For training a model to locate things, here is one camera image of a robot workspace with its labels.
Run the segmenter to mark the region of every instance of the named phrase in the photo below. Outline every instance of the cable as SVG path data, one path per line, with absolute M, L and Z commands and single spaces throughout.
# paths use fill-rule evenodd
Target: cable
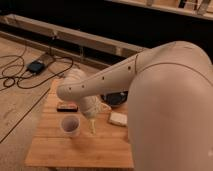
M 69 69 L 72 68 L 72 66 L 73 66 L 73 59 L 72 59 L 72 58 L 69 58 L 69 57 L 62 57 L 61 59 L 69 59 L 69 60 L 71 60 L 71 63 L 69 63 L 70 66 L 69 66 L 68 68 L 66 68 L 66 69 L 64 69 L 64 70 L 62 70 L 62 71 L 60 71 L 60 72 L 54 74 L 53 76 L 51 76 L 51 77 L 49 77 L 49 78 L 43 80 L 42 82 L 40 82 L 40 83 L 38 83 L 38 84 L 36 84 L 36 85 L 33 85 L 33 86 L 29 86 L 29 87 L 25 87 L 25 86 L 20 85 L 20 83 L 21 83 L 23 80 L 28 79 L 28 78 L 24 78 L 24 77 L 23 77 L 24 74 L 26 73 L 26 71 L 25 71 L 25 72 L 18 78 L 18 81 L 16 82 L 17 87 L 19 87 L 20 89 L 32 89 L 32 88 L 36 88 L 36 87 L 38 87 L 38 86 L 44 84 L 44 83 L 47 82 L 48 80 L 50 80 L 50 79 L 52 79 L 52 78 L 54 78 L 54 77 L 56 77 L 56 76 L 62 74 L 63 72 L 65 72 L 65 71 L 67 71 L 67 70 L 69 70 Z
M 45 97 L 50 89 L 47 89 L 44 94 L 31 106 L 31 108 L 23 115 L 21 119 L 10 129 L 10 131 L 0 140 L 0 144 L 11 134 L 11 132 L 19 125 L 19 123 L 34 109 L 34 107 Z

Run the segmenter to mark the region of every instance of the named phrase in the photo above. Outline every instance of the paper cup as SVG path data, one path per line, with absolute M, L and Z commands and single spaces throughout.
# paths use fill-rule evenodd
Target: paper cup
M 69 115 L 62 119 L 61 130 L 69 137 L 76 137 L 80 133 L 80 119 L 77 116 Z

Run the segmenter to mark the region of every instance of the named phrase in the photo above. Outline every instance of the wooden table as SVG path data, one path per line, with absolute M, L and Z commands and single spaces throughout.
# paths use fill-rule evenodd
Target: wooden table
M 107 123 L 109 112 L 99 114 L 96 134 L 80 113 L 81 132 L 69 138 L 60 130 L 63 117 L 71 113 L 56 111 L 60 101 L 56 95 L 58 80 L 54 80 L 44 104 L 41 120 L 25 160 L 27 166 L 80 167 L 80 168 L 133 168 L 127 128 Z M 127 113 L 126 105 L 117 109 Z

